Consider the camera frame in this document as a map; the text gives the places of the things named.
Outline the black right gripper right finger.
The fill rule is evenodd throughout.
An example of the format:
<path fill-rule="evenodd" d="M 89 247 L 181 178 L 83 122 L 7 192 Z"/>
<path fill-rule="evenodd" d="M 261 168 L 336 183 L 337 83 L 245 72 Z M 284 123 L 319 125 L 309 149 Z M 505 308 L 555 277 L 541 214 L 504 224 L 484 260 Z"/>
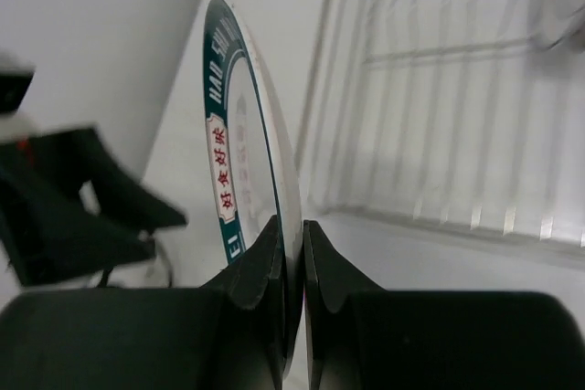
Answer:
<path fill-rule="evenodd" d="M 304 223 L 313 389 L 581 389 L 584 341 L 540 292 L 386 290 Z"/>

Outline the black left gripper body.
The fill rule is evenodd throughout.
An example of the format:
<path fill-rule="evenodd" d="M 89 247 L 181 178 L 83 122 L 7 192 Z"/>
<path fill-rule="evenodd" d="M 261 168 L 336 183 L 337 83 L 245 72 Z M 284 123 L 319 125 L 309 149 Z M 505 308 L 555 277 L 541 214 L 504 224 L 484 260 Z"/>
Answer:
<path fill-rule="evenodd" d="M 27 138 L 48 134 L 16 122 L 35 69 L 1 58 L 1 245 L 24 287 L 58 284 L 155 258 L 154 232 L 134 231 L 100 214 L 90 183 L 69 200 L 27 160 Z M 91 125 L 78 125 L 64 131 Z"/>

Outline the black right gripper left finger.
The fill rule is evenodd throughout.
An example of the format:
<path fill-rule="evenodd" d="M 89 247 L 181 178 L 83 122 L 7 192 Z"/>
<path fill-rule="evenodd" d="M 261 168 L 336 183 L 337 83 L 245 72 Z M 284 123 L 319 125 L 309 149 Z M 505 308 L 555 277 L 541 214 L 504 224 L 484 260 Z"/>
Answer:
<path fill-rule="evenodd" d="M 197 288 L 26 293 L 1 314 L 4 389 L 279 389 L 276 219 Z"/>

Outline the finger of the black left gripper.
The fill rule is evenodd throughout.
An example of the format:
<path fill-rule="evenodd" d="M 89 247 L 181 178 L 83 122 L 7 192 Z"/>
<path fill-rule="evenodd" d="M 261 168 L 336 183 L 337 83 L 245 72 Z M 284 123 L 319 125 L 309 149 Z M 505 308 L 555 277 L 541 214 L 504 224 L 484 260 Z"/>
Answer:
<path fill-rule="evenodd" d="M 142 186 L 116 162 L 93 126 L 27 138 L 31 167 L 69 200 L 90 183 L 100 214 L 134 231 L 187 225 L 185 213 Z"/>

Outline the plate with teal lettered rim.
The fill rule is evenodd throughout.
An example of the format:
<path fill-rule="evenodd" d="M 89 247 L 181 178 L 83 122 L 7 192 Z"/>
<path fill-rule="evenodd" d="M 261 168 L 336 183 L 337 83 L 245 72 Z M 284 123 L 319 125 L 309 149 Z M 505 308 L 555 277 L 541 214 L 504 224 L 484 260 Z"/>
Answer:
<path fill-rule="evenodd" d="M 210 0 L 203 31 L 207 153 L 229 264 L 276 222 L 283 279 L 283 357 L 289 368 L 299 327 L 303 220 L 293 149 L 271 74 L 229 0 Z"/>

